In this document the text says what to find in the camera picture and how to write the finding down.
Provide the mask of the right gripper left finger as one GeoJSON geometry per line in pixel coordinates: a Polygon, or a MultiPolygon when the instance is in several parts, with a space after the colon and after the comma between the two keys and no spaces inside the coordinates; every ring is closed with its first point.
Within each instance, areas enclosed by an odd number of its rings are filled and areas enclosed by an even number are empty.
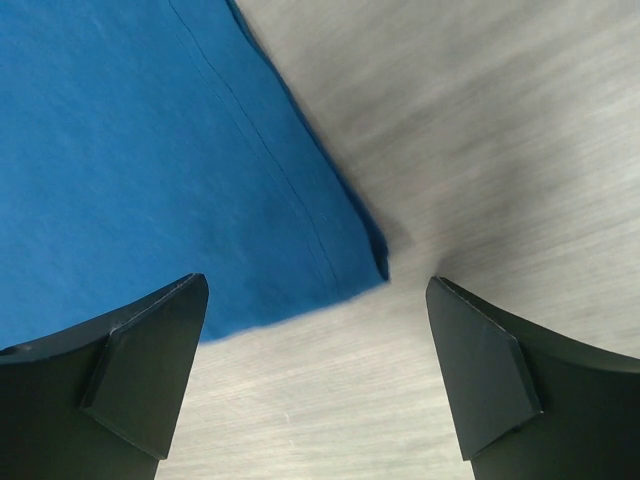
{"type": "Polygon", "coordinates": [[[1,352],[4,479],[152,479],[168,457],[209,289],[189,274],[1,352]]]}

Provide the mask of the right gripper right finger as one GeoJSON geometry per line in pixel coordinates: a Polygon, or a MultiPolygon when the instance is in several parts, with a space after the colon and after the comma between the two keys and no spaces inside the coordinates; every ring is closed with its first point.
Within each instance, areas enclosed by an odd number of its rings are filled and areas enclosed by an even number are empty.
{"type": "Polygon", "coordinates": [[[636,479],[639,361],[504,311],[444,277],[426,305],[477,479],[636,479]]]}

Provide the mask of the blue t shirt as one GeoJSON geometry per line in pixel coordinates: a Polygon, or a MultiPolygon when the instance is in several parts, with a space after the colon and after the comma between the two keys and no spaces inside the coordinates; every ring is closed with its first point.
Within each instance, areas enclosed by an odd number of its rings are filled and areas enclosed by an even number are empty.
{"type": "Polygon", "coordinates": [[[382,285],[388,249],[234,2],[3,2],[2,344],[190,273],[213,341],[382,285]]]}

